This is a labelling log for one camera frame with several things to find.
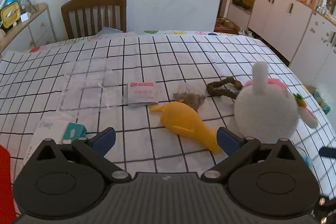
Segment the clear plastic bag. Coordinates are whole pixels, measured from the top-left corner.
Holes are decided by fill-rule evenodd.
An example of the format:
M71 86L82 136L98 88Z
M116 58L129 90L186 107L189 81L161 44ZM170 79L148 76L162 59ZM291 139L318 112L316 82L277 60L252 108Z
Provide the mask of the clear plastic bag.
M125 99L123 72L107 59L86 59L70 63L62 77L57 109L72 111L121 106Z

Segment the white tissue pack teal print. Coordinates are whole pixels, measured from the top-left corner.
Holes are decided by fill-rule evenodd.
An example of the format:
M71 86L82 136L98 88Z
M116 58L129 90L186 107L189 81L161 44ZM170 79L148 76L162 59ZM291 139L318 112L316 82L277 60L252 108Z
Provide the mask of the white tissue pack teal print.
M85 137L86 127L59 119L41 119L31 138L24 162L27 162L37 147L45 139L53 139L56 144L71 144L77 138Z

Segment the white plush bunny toy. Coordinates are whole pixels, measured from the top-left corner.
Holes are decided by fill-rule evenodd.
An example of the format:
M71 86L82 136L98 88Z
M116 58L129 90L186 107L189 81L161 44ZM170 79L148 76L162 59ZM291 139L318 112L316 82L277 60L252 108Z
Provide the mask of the white plush bunny toy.
M252 80L236 97L234 117L239 132L263 143L275 143L280 138L290 139L300 119L309 128L318 127L301 94L292 94L287 84L270 78L268 68L265 62L255 63Z

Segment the brown hair scrunchie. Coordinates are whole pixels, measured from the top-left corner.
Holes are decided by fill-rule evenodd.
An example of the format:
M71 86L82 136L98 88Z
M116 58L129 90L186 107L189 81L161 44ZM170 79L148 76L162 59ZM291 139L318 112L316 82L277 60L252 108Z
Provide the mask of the brown hair scrunchie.
M226 88L227 85L233 86L237 92L233 92ZM212 97L228 97L230 99L236 100L240 91L243 89L243 85L240 81L234 77L226 77L220 81L214 81L206 86L207 93Z

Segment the dried herb sachet bag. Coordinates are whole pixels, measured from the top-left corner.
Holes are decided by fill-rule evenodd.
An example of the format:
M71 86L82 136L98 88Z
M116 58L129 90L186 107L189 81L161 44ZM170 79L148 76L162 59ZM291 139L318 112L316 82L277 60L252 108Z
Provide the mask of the dried herb sachet bag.
M177 102L184 103L195 111L203 105L207 98L204 91L192 86L189 83L180 83L177 90L173 92L173 99Z

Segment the pink label white sachet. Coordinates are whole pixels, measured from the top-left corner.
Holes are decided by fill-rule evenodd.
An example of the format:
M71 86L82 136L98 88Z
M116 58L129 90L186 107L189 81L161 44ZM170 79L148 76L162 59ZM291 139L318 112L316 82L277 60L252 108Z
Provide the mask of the pink label white sachet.
M158 103L156 82L131 82L127 84L127 103L130 106L154 105Z

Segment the blue cushion on chair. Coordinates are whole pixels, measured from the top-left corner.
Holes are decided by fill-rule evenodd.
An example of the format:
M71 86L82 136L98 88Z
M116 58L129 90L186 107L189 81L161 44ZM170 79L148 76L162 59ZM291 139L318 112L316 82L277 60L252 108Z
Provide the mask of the blue cushion on chair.
M103 27L97 34L98 35L106 35L106 34L122 34L123 31L110 28L110 27Z

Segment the wooden white side cabinet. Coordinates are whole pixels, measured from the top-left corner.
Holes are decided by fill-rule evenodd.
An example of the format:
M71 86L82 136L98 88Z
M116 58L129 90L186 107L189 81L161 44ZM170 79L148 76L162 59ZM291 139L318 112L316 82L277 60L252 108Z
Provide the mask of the wooden white side cabinet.
M35 47L56 42L51 23L49 8L46 3L37 4L37 12L25 22L19 22L1 39L1 57L7 51L24 52Z

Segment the brown wooden chair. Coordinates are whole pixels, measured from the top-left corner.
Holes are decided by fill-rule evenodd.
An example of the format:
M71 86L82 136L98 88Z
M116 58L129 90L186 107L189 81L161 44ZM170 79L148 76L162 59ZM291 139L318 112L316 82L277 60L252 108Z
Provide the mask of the brown wooden chair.
M61 12L70 39L95 35L104 27L126 32L126 0L71 0Z

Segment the yellow alarm clock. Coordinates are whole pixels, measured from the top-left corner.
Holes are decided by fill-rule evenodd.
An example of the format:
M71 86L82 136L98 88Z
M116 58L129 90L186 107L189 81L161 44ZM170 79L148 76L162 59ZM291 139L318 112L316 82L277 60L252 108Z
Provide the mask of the yellow alarm clock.
M9 29L21 17L21 9L17 1L10 3L1 9L2 28Z

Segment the white wall cupboard unit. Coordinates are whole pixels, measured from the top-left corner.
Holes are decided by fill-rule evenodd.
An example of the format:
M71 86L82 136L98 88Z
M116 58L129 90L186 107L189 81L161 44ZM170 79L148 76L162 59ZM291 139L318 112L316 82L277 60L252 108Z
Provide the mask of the white wall cupboard unit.
M335 83L324 67L335 52L335 0L227 0L225 15L288 61L310 90Z

